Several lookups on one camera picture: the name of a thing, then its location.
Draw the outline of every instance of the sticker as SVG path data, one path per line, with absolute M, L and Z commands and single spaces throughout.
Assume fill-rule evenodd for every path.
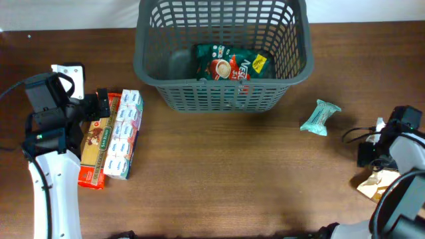
M 136 108 L 133 107 L 129 107 L 126 111 L 126 118 L 125 120 L 135 120 L 137 118 L 137 110 Z
M 141 97 L 138 90 L 132 90 L 130 96 L 130 105 L 136 106 L 141 103 Z
M 122 90 L 121 104 L 128 105 L 131 99 L 131 92 L 129 90 Z
M 130 123 L 123 123 L 120 138 L 128 139 L 133 135 L 133 126 Z
M 121 129 L 122 129 L 122 123 L 117 121 L 115 123 L 114 131 L 112 132 L 112 137 L 119 137 L 121 134 Z
M 253 69 L 257 73 L 260 73 L 260 71 L 261 71 L 261 69 L 263 69 L 264 63 L 266 63 L 266 61 L 267 61 L 267 58 L 265 58 L 264 56 L 262 56 L 260 54 L 257 54 L 257 58 L 252 63 Z
M 116 121 L 124 121 L 124 119 L 126 118 L 126 111 L 127 111 L 127 106 L 123 104 L 120 105 L 120 108 L 117 113 Z
M 126 140 L 121 140 L 117 145 L 117 156 L 126 156 L 130 154 L 130 144 Z
M 108 155 L 116 155 L 118 148 L 120 146 L 120 140 L 119 139 L 113 139 L 108 147 Z

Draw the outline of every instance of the wooden table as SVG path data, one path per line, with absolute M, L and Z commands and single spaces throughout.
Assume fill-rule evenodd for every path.
M 84 238 L 247 236 L 369 219 L 353 185 L 357 144 L 340 137 L 425 110 L 425 22 L 312 25 L 315 70 L 264 114 L 181 114 L 133 72 L 134 29 L 0 33 L 0 92 L 51 64 L 83 62 L 87 92 L 137 89 L 145 111 L 129 181 L 79 188 Z M 316 99 L 342 108 L 328 136 L 299 131 Z M 23 88 L 0 103 L 1 146 L 17 147 L 31 111 Z M 33 188 L 20 150 L 0 154 L 0 238 L 33 235 Z

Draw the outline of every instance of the stacked juice boxes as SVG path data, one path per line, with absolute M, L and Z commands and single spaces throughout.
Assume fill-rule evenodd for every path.
M 105 160 L 105 175 L 115 179 L 128 179 L 142 112 L 143 100 L 139 91 L 123 90 Z
M 111 116 L 91 122 L 81 157 L 78 184 L 91 189 L 104 188 L 104 175 L 128 179 L 141 123 L 139 91 L 123 90 L 108 96 Z

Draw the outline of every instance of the yellow label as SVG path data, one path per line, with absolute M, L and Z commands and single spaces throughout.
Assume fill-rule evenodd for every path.
M 257 72 L 260 73 L 261 69 L 263 69 L 264 63 L 266 63 L 267 58 L 257 54 L 257 58 L 255 58 L 254 62 L 252 63 L 252 67 L 253 69 Z

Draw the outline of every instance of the spaghetti box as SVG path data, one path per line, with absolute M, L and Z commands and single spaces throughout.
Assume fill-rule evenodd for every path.
M 121 94 L 109 93 L 111 116 L 90 123 L 86 134 L 84 148 L 81 155 L 81 170 L 78 175 L 78 184 L 91 189 L 104 188 L 103 162 L 107 156 L 108 146 L 114 128 L 116 114 L 120 106 Z

